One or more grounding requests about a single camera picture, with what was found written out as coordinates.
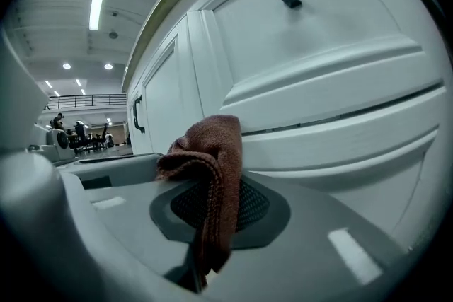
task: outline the person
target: person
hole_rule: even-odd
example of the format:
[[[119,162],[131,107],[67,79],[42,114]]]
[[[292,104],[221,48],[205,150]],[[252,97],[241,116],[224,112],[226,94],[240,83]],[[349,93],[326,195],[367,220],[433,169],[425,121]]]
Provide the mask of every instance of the person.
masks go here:
[[[64,131],[63,122],[61,121],[62,118],[64,118],[62,113],[59,113],[58,116],[56,116],[54,118],[53,125],[52,125],[54,127],[54,129],[61,129]]]
[[[110,132],[105,134],[105,142],[107,142],[108,147],[114,147],[115,142],[113,141],[113,135]]]
[[[107,133],[108,124],[104,124],[104,130],[103,130],[101,138],[91,137],[90,139],[87,139],[86,135],[85,135],[85,128],[82,125],[82,123],[80,123],[80,122],[76,123],[75,128],[76,128],[76,134],[77,134],[77,136],[79,136],[79,143],[78,143],[77,147],[86,146],[88,144],[95,144],[94,146],[97,146],[97,143],[105,142],[105,134]]]

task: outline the gray panel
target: gray panel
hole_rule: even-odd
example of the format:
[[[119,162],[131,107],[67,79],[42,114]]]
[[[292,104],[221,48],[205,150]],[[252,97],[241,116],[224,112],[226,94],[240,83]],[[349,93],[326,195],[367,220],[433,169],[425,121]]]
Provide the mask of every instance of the gray panel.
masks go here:
[[[69,163],[58,167],[77,175],[80,180],[98,179],[108,176],[112,186],[124,186],[149,182],[156,177],[159,154],[113,159],[101,163]]]
[[[204,295],[220,301],[320,301],[359,284],[328,239],[348,228],[383,268],[403,252],[377,227],[334,198],[299,185],[262,182],[289,203],[287,228],[268,247],[234,250]]]
[[[99,221],[75,175],[60,176],[31,153],[1,155],[0,169],[5,224],[68,300],[200,300],[133,258]]]
[[[91,202],[118,197],[124,200],[122,204],[98,210],[99,219],[138,260],[157,274],[164,275],[184,263],[189,245],[168,240],[151,220],[149,205],[157,195],[178,185],[179,182],[153,181],[87,190],[86,194]]]

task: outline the cabinet door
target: cabinet door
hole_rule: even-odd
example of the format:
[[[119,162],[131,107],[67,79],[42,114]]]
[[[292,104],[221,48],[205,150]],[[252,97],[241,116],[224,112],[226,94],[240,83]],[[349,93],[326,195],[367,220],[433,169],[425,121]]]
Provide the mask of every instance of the cabinet door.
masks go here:
[[[425,159],[452,156],[437,137],[445,47],[420,0],[404,0],[412,15],[401,0],[301,1],[200,0],[188,22],[202,109],[239,117],[255,179],[325,190],[392,232]]]
[[[184,18],[161,43],[142,82],[154,152],[166,153],[203,114]]]
[[[144,111],[144,101],[142,97],[142,87],[138,85],[138,89],[133,93],[130,98],[127,108],[127,119],[129,122],[130,141],[132,144],[132,150],[134,154],[150,153],[153,152],[151,142],[149,140],[149,130],[147,129],[146,114]],[[135,103],[135,100],[142,97],[140,103]],[[144,127],[144,129],[138,129],[135,125],[134,119],[134,108],[137,113],[137,125],[138,127]]]

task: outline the towel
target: towel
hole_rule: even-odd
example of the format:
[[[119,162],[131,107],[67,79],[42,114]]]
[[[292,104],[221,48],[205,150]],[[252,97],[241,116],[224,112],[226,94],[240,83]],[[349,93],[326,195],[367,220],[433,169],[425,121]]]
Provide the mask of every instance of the towel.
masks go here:
[[[207,216],[194,241],[202,285],[230,256],[236,230],[242,171],[241,125],[235,116],[215,115],[194,124],[157,163],[157,180],[208,182]]]

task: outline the black mesh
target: black mesh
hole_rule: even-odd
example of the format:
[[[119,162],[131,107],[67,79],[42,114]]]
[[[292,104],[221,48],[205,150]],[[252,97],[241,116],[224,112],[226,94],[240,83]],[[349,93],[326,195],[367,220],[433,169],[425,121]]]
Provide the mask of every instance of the black mesh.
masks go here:
[[[207,213],[208,184],[199,182],[171,200],[171,210],[195,229],[201,228]],[[236,232],[261,220],[269,210],[269,200],[256,188],[241,180]]]

